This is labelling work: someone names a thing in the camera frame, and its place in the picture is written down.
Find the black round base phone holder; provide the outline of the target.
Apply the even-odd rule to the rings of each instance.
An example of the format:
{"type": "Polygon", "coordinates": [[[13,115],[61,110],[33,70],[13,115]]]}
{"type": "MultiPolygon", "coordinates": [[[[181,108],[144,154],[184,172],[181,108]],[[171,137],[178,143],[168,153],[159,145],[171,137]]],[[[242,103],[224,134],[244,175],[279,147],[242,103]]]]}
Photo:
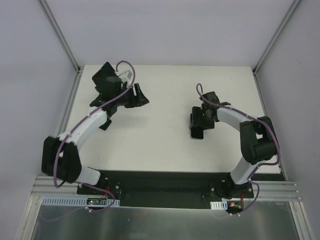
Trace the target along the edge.
{"type": "Polygon", "coordinates": [[[104,89],[96,86],[95,90],[98,92],[98,98],[103,99],[104,98],[104,89]]]}

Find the black phone blue edge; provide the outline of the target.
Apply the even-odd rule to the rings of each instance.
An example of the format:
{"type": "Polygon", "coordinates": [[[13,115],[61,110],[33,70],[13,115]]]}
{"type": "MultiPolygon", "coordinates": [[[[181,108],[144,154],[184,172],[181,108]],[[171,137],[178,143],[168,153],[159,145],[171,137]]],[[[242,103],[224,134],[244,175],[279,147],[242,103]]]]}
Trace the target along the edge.
{"type": "Polygon", "coordinates": [[[112,65],[108,61],[100,69],[107,77],[117,76],[116,70],[112,67],[112,65]]]}

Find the black phone teal edge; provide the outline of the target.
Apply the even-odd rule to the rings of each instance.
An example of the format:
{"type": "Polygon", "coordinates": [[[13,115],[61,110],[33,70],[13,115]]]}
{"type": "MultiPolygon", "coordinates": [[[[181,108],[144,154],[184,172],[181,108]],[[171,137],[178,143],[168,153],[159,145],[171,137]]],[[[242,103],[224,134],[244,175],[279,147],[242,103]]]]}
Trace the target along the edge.
{"type": "Polygon", "coordinates": [[[190,129],[190,137],[196,140],[204,139],[204,131],[198,130],[197,128],[189,128],[190,129]]]}

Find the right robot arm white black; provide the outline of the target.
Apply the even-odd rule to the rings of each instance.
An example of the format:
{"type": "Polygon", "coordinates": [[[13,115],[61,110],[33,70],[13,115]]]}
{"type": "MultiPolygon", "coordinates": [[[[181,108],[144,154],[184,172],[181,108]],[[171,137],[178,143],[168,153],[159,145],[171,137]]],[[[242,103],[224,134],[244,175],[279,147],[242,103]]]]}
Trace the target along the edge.
{"type": "Polygon", "coordinates": [[[200,96],[201,106],[194,106],[190,113],[190,136],[202,140],[205,130],[212,130],[218,122],[225,123],[239,132],[241,159],[215,189],[225,199],[237,197],[247,187],[258,168],[268,165],[273,156],[279,156],[280,147],[271,119],[253,117],[228,102],[220,102],[215,92],[200,96]]]}

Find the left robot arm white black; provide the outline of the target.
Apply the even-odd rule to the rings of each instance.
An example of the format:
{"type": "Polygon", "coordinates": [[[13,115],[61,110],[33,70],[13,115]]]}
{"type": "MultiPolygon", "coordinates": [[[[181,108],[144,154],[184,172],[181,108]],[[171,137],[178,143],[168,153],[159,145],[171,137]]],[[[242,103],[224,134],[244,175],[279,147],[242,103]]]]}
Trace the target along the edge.
{"type": "Polygon", "coordinates": [[[126,76],[102,80],[95,87],[98,96],[90,103],[85,117],[70,130],[44,140],[41,161],[44,174],[53,177],[54,182],[87,184],[96,195],[105,191],[106,183],[100,179],[100,171],[82,165],[80,150],[96,130],[105,131],[110,126],[118,107],[131,109],[150,102],[138,83],[128,81],[126,76]]]}

